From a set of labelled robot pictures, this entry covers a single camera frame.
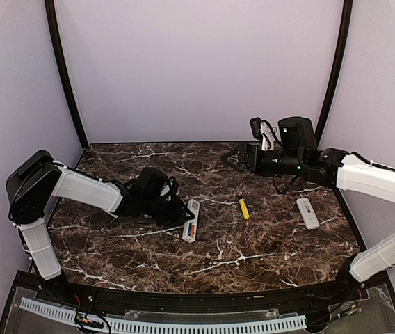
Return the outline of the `slim white remote control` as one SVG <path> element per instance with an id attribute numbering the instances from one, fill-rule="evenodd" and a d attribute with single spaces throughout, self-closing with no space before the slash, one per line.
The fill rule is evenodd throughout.
<path id="1" fill-rule="evenodd" d="M 193 214 L 193 218 L 184 223 L 182 239 L 188 243 L 193 243 L 198 229 L 200 203 L 194 199 L 190 199 L 187 203 L 187 209 Z"/>

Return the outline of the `yellow handled screwdriver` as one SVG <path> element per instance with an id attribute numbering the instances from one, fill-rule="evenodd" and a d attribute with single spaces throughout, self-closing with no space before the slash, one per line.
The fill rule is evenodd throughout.
<path id="1" fill-rule="evenodd" d="M 248 211 L 248 207 L 247 207 L 247 205 L 245 203 L 245 198 L 244 198 L 242 193 L 240 193 L 239 196 L 238 196 L 238 202 L 239 202 L 239 206 L 241 208 L 241 213 L 243 215 L 243 218 L 245 220 L 249 220 L 250 219 L 250 213 Z"/>

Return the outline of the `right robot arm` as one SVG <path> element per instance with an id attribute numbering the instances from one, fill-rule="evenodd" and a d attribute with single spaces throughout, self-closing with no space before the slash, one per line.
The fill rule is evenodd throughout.
<path id="1" fill-rule="evenodd" d="M 356 152 L 318 149 L 312 122 L 300 116 L 279 120 L 278 133 L 267 120 L 250 119 L 257 144 L 244 143 L 224 154 L 224 164 L 262 177 L 293 175 L 330 189 L 355 191 L 395 204 L 395 168 Z M 363 283 L 395 265 L 395 232 L 369 250 L 347 259 L 330 296 L 344 302 Z"/>

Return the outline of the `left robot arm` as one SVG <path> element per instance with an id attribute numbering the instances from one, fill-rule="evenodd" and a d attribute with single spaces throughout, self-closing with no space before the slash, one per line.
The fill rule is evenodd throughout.
<path id="1" fill-rule="evenodd" d="M 173 176 L 144 167 L 126 182 L 93 177 L 38 150 L 6 179 L 8 219 L 17 229 L 37 272 L 48 280 L 45 290 L 58 303 L 68 303 L 73 289 L 59 276 L 63 270 L 47 228 L 46 209 L 52 200 L 94 207 L 113 218 L 150 218 L 165 228 L 197 225 L 200 204 L 182 200 Z"/>

